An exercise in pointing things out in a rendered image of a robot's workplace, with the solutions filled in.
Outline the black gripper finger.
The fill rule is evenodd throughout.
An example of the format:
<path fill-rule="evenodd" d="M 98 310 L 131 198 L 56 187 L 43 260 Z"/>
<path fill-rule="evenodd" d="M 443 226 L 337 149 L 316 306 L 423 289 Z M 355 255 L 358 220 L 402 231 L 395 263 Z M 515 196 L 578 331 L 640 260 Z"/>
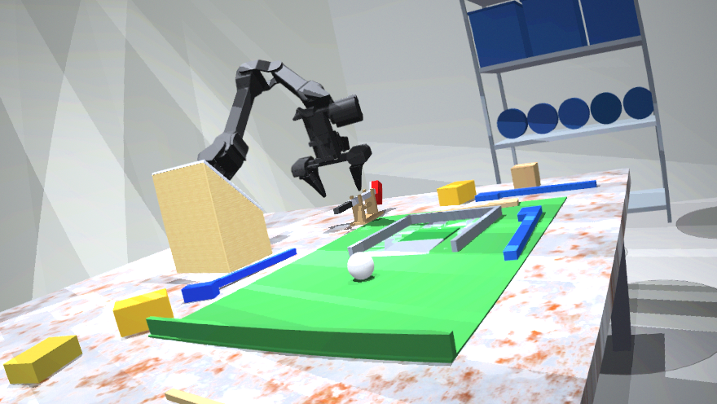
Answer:
<path fill-rule="evenodd" d="M 358 191 L 361 191 L 361 189 L 362 189 L 362 168 L 363 168 L 363 165 L 364 165 L 364 163 L 363 163 L 363 164 L 359 164 L 359 165 L 351 165 L 351 166 L 350 166 L 350 172 L 351 172 L 351 174 L 352 174 L 354 183 L 355 183 L 355 185 L 356 185 Z"/>
<path fill-rule="evenodd" d="M 323 198 L 326 197 L 326 192 L 319 177 L 318 167 L 314 168 L 309 175 L 301 176 L 299 177 L 299 179 L 303 179 L 305 182 L 311 185 Z"/>

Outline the green flat mat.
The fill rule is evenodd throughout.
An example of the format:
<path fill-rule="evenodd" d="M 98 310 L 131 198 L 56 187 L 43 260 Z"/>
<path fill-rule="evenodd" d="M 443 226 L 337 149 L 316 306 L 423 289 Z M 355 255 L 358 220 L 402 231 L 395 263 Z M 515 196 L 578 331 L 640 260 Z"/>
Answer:
<path fill-rule="evenodd" d="M 453 330 L 453 358 L 404 357 L 379 354 L 329 353 L 303 349 L 218 343 L 148 335 L 148 337 L 237 349 L 408 362 L 454 362 L 479 325 L 533 251 L 567 196 L 519 202 L 502 208 L 502 216 L 458 252 L 451 240 L 460 229 L 429 253 L 378 257 L 385 239 L 367 253 L 375 264 L 371 276 L 356 279 L 347 270 L 348 247 L 409 214 L 379 217 L 304 257 L 267 274 L 181 319 L 277 326 L 383 330 Z M 534 231 L 515 261 L 504 261 L 504 250 L 521 222 L 521 208 L 542 205 Z"/>

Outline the red putter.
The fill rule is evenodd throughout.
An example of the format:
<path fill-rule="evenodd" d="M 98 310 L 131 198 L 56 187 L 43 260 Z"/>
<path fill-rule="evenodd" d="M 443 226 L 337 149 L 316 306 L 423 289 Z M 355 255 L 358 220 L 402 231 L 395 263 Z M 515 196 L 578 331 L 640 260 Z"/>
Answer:
<path fill-rule="evenodd" d="M 377 205 L 382 204 L 382 183 L 380 183 L 378 180 L 372 181 L 372 182 L 370 182 L 370 189 L 371 188 L 374 188 Z M 363 201 L 372 196 L 370 190 L 364 192 L 361 195 L 362 195 Z M 334 215 L 343 213 L 344 211 L 346 211 L 347 209 L 350 209 L 351 207 L 355 206 L 358 203 L 359 203 L 359 199 L 356 196 L 352 200 L 349 200 L 349 201 L 345 202 L 344 204 L 341 204 L 341 205 L 335 207 L 333 209 Z"/>

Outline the white golf ball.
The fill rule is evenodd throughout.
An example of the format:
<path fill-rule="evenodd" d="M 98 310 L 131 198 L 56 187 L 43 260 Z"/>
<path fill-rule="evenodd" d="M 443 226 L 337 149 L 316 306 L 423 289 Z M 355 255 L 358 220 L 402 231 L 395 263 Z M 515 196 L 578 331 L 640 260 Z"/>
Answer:
<path fill-rule="evenodd" d="M 364 253 L 355 253 L 347 263 L 347 270 L 356 279 L 366 279 L 373 273 L 375 264 L 372 258 Z"/>

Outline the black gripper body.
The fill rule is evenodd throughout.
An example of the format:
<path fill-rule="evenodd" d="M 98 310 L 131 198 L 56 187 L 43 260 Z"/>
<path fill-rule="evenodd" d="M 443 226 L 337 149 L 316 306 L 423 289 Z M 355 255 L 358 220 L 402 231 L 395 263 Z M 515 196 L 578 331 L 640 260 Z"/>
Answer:
<path fill-rule="evenodd" d="M 348 152 L 341 153 L 336 136 L 332 129 L 326 134 L 310 138 L 309 147 L 313 147 L 316 158 L 306 156 L 299 158 L 292 166 L 293 177 L 309 175 L 314 168 L 348 161 L 351 165 L 367 162 L 372 154 L 371 148 L 366 144 L 353 146 Z"/>

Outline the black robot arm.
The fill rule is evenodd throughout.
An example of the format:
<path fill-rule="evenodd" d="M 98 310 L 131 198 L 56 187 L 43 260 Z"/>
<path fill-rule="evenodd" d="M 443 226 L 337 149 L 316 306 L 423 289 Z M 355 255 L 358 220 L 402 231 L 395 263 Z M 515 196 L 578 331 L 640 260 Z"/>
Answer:
<path fill-rule="evenodd" d="M 270 72 L 273 78 L 266 81 L 260 71 Z M 253 100 L 276 84 L 285 86 L 305 105 L 306 109 L 296 110 L 293 120 L 304 121 L 310 138 L 329 132 L 331 123 L 340 128 L 363 121 L 356 94 L 332 101 L 330 93 L 321 84 L 304 80 L 280 61 L 254 60 L 241 64 L 235 81 L 237 93 L 224 132 L 197 157 L 197 161 L 205 160 L 228 181 L 246 161 L 249 146 L 243 136 Z"/>

